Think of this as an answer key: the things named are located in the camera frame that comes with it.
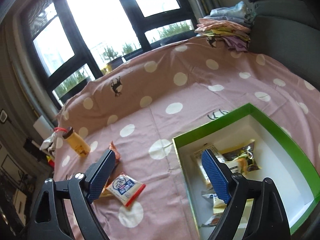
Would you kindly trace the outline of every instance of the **black window frame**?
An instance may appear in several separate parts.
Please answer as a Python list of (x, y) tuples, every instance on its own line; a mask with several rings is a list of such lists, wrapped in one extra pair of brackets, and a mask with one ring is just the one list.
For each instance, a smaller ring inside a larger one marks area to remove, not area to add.
[[(36, 52), (36, 48), (33, 43), (35, 37), (31, 37), (28, 25), (28, 12), (37, 1), (38, 0), (32, 0), (21, 14), (23, 37), (27, 47), (27, 52), (30, 55), (30, 60), (35, 66), (36, 72), (42, 81), (42, 85), (44, 86), (46, 92), (48, 93), (55, 106), (58, 109), (61, 109), (61, 105), (53, 95), (52, 91), (56, 89), (56, 87), (58, 87), (63, 81), (65, 81), (66, 78), (79, 70), (85, 64), (88, 65), (95, 79), (102, 77), (103, 74), (81, 36), (81, 33), (68, 6), (67, 0), (53, 0), (57, 12), (57, 16), (55, 17), (59, 17), (60, 19), (66, 37), (73, 49), (74, 56), (67, 60), (67, 62), (62, 64), (52, 75), (48, 76), (41, 63), (38, 53)], [(136, 57), (161, 46), (161, 43), (158, 41), (150, 44), (145, 36), (145, 32), (185, 20), (191, 20), (194, 28), (197, 24), (196, 18), (188, 0), (177, 0), (180, 6), (179, 9), (157, 13), (148, 17), (144, 17), (136, 0), (119, 1), (125, 13), (127, 14), (127, 17), (131, 22), (132, 28), (135, 31), (141, 45), (140, 49), (137, 49), (125, 55), (124, 58), (126, 60), (129, 60), (133, 57)], [(44, 30), (44, 28), (46, 28), (54, 18), (52, 18), (41, 30)], [(175, 35), (171, 42), (181, 41), (185, 39), (186, 35), (183, 34), (184, 33), (182, 33), (181, 35)], [(189, 37), (190, 35), (194, 36), (193, 32), (188, 34), (187, 36)]]

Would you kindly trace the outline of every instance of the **stack of clothes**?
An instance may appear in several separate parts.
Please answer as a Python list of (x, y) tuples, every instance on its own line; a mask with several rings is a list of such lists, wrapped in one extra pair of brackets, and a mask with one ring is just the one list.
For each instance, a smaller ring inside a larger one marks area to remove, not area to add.
[(215, 41), (222, 40), (237, 51), (247, 51), (253, 19), (253, 13), (241, 1), (230, 8), (212, 10), (209, 16), (199, 19), (195, 32)]

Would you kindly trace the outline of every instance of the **screw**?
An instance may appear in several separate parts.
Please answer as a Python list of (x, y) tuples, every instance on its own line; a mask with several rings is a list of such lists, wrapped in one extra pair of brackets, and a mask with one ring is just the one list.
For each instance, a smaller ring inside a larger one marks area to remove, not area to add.
[(75, 178), (76, 179), (82, 179), (84, 177), (84, 174), (83, 173), (77, 173), (76, 175), (75, 175)]
[(265, 178), (264, 180), (265, 180), (266, 183), (268, 183), (268, 184), (272, 184), (272, 183), (273, 183), (273, 180), (270, 179), (270, 178)]
[(241, 179), (242, 178), (242, 174), (240, 174), (239, 172), (236, 172), (236, 173), (234, 173), (234, 174), (232, 174), (233, 175), (233, 177), (235, 178), (235, 179)]
[(44, 181), (45, 184), (47, 184), (48, 182), (52, 182), (52, 179), (51, 178), (48, 178)]

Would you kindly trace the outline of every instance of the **pink bedsheet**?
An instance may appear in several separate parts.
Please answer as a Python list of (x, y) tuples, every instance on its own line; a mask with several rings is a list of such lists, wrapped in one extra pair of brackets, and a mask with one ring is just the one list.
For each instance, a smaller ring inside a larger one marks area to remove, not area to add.
[(93, 202), (110, 239), (198, 239), (172, 138), (248, 102), (283, 127), (320, 172), (320, 93), (270, 57), (217, 47), (196, 37), (145, 53), (89, 82), (58, 115), (92, 152), (80, 158), (59, 138), (56, 181), (84, 172), (113, 140), (121, 153), (116, 174), (147, 185), (130, 209), (114, 197)]

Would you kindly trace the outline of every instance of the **bottle cap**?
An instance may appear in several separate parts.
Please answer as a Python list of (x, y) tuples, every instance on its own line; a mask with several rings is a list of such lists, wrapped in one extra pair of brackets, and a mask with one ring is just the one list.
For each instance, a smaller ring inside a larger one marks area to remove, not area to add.
[(73, 128), (70, 126), (67, 128), (66, 132), (63, 132), (62, 137), (67, 139), (71, 134), (73, 134), (74, 130)]

